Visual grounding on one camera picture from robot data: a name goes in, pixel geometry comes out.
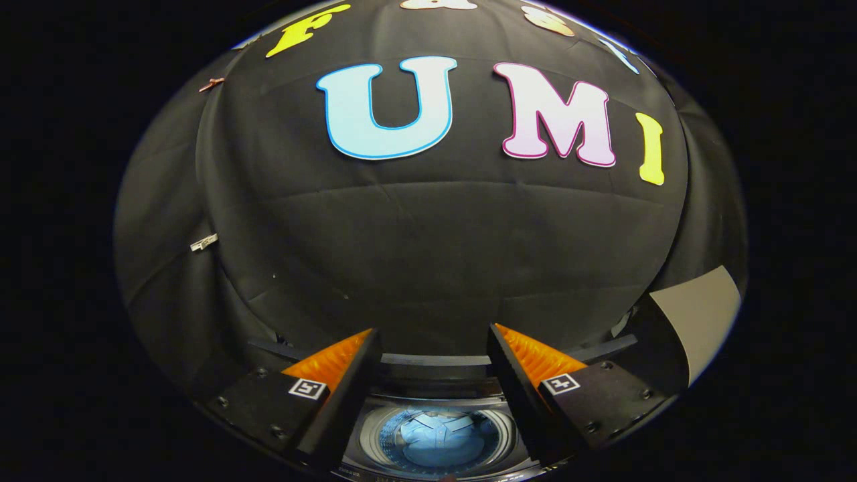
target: yellow letter f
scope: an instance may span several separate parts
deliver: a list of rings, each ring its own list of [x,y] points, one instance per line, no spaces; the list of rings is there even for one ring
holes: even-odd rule
[[[267,53],[265,58],[270,58],[278,53],[284,51],[285,49],[300,44],[304,40],[309,39],[313,36],[312,33],[307,33],[307,30],[313,28],[321,28],[327,25],[330,19],[333,18],[331,13],[341,12],[343,10],[350,9],[351,6],[346,3],[343,5],[337,5],[332,9],[327,9],[323,12],[311,15],[301,21],[297,21],[288,27],[283,29],[283,37],[277,43],[277,46],[271,49],[270,52]]]

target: letter u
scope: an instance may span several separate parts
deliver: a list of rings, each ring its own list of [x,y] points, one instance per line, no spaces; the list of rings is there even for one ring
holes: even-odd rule
[[[431,148],[452,125],[452,98],[447,73],[458,63],[449,57],[413,57],[399,64],[413,72],[420,111],[403,127],[383,127],[372,114],[372,79],[382,68],[375,63],[336,70],[315,84],[325,92],[327,133],[343,154],[358,159],[405,157]]]

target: cutout letter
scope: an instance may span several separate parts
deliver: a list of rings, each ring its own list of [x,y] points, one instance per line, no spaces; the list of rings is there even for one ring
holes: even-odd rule
[[[643,126],[643,143],[645,154],[643,165],[640,166],[640,177],[649,183],[663,185],[661,171],[661,134],[663,127],[657,121],[643,113],[637,112],[637,122]]]
[[[313,34],[311,32],[308,33],[308,29],[312,28],[315,30],[318,28],[322,28],[327,25],[330,19],[333,18],[333,15],[331,14],[341,12],[350,8],[351,6],[348,3],[337,5],[332,9],[327,9],[323,12],[311,15],[301,21],[292,23],[291,25],[283,29],[283,36],[280,38],[279,42],[277,43],[277,46],[271,49],[271,51],[267,53],[265,58],[273,57],[289,47],[300,44],[304,40],[309,40],[309,38],[312,37]]]
[[[408,10],[425,10],[425,9],[454,9],[454,10],[473,10],[476,5],[467,0],[405,0],[399,4],[399,7]]]
[[[424,151],[449,132],[452,98],[447,73],[458,63],[449,57],[413,57],[399,64],[413,72],[420,111],[403,127],[383,127],[372,114],[372,79],[381,66],[366,63],[336,70],[315,84],[325,91],[327,133],[340,152],[366,160],[405,157]]]
[[[578,158],[586,164],[610,167],[616,156],[610,147],[607,120],[607,93],[587,82],[574,84],[567,102],[536,69],[519,63],[497,63],[494,71],[506,77],[512,93],[512,136],[503,141],[503,150],[512,157],[535,159],[548,153],[548,144],[539,136],[541,118],[557,154],[565,158],[572,151],[578,132],[583,142]]]
[[[531,24],[546,28],[551,32],[557,32],[566,37],[574,36],[572,29],[560,17],[532,7],[521,7],[521,9],[524,11],[524,18],[530,21]]]
[[[636,67],[631,65],[630,62],[628,62],[628,57],[626,57],[625,54],[622,53],[619,49],[617,49],[613,44],[611,44],[610,42],[608,42],[605,39],[598,39],[598,41],[601,42],[602,44],[605,44],[607,46],[607,48],[609,48],[610,51],[613,52],[613,55],[617,56],[619,58],[619,60],[621,60],[622,63],[625,64],[625,66],[628,69],[631,69],[631,72],[633,72],[634,74],[640,75],[640,71],[637,70]]]

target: letter m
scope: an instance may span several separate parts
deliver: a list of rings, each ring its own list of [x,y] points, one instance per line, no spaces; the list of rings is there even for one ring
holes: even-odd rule
[[[579,81],[564,102],[548,79],[532,67],[497,63],[494,72],[506,77],[512,92],[513,128],[512,136],[503,141],[506,154],[535,159],[548,153],[548,144],[539,136],[538,119],[541,118],[560,157],[571,153],[582,129],[584,139],[577,151],[578,158],[599,167],[616,163],[610,147],[606,92]]]

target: orange soft finger pad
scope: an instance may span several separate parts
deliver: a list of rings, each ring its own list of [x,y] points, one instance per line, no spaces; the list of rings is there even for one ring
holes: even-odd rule
[[[370,331],[371,328],[334,343],[283,370],[283,373],[326,383],[333,393]]]
[[[518,358],[518,362],[524,368],[524,373],[527,374],[527,378],[530,379],[530,383],[536,390],[538,390],[538,384],[542,380],[586,368],[585,363],[579,362],[563,352],[541,343],[541,341],[534,340],[499,323],[494,325],[500,330],[503,339],[515,353],[515,357]]]

